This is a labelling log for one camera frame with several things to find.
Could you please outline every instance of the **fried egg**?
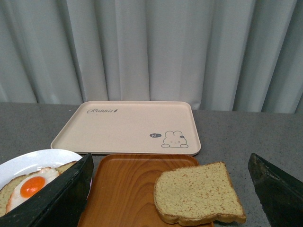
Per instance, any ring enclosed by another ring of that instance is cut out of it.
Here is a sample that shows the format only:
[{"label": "fried egg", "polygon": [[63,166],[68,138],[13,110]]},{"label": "fried egg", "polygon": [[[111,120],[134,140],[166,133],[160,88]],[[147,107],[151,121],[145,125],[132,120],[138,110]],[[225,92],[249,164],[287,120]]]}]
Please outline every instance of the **fried egg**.
[{"label": "fried egg", "polygon": [[28,200],[59,175],[54,168],[46,167],[24,179],[11,194],[6,205],[6,213]]}]

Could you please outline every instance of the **white plate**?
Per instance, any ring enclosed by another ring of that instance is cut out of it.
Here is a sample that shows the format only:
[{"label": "white plate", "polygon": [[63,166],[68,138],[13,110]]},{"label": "white plate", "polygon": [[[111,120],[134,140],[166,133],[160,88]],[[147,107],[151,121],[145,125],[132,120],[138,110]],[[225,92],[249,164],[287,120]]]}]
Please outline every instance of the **white plate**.
[{"label": "white plate", "polygon": [[82,156],[63,149],[45,149],[13,158],[0,165],[0,189],[13,178],[40,170],[43,167],[59,167]]}]

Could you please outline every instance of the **speech bubble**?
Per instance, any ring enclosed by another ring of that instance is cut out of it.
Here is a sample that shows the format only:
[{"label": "speech bubble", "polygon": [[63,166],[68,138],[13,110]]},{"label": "speech bubble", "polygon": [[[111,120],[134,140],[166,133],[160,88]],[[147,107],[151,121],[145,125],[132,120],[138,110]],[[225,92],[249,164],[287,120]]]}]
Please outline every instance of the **speech bubble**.
[{"label": "speech bubble", "polygon": [[158,137],[161,137],[162,135],[161,134],[159,134],[159,133],[152,133],[152,134],[150,134],[150,137],[152,137],[152,138],[158,138]]}]

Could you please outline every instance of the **white curtain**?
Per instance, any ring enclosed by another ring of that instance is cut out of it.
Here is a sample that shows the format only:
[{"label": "white curtain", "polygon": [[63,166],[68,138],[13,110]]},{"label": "white curtain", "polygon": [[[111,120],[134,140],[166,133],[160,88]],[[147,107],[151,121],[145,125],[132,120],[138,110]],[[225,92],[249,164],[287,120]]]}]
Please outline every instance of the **white curtain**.
[{"label": "white curtain", "polygon": [[303,113],[302,0],[0,0],[0,101]]}]

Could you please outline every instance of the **bread crust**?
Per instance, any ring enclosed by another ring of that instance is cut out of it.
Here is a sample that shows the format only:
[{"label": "bread crust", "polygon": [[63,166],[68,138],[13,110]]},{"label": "bread crust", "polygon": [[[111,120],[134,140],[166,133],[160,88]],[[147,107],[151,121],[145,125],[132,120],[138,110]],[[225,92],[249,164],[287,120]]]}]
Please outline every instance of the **bread crust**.
[{"label": "bread crust", "polygon": [[[213,165],[213,164],[218,164],[218,163],[222,163],[224,164],[224,166],[226,167],[224,162],[214,162],[214,163],[209,163],[206,164],[204,166],[208,166],[208,165]],[[190,166],[190,167],[181,167],[181,168],[177,168],[174,170],[171,170],[171,172],[177,171],[179,169],[191,169],[191,168],[197,168],[198,166]],[[214,214],[210,214],[208,216],[204,216],[202,218],[188,218],[188,217],[183,217],[183,216],[178,216],[178,215],[171,215],[171,214],[167,214],[165,213],[158,205],[157,200],[156,200],[156,194],[158,193],[157,191],[157,185],[159,183],[160,177],[158,177],[155,181],[155,185],[154,185],[154,204],[156,207],[156,210],[158,212],[159,217],[166,223],[168,224],[175,224],[175,223],[179,223],[182,226],[197,226],[197,225],[201,225],[201,224],[207,224],[207,223],[211,223],[213,221],[221,221],[221,222],[226,222],[226,223],[231,223],[231,222],[238,222],[238,223],[245,223],[246,222],[246,215],[244,212],[244,209],[242,207],[242,204],[240,202],[239,197],[237,196],[237,202],[240,204],[241,206],[241,211],[242,211],[242,215],[233,215],[233,214],[223,214],[223,213],[214,213]],[[230,184],[230,187],[233,188],[233,184],[232,184],[232,180],[227,172],[227,179],[228,182]]]}]

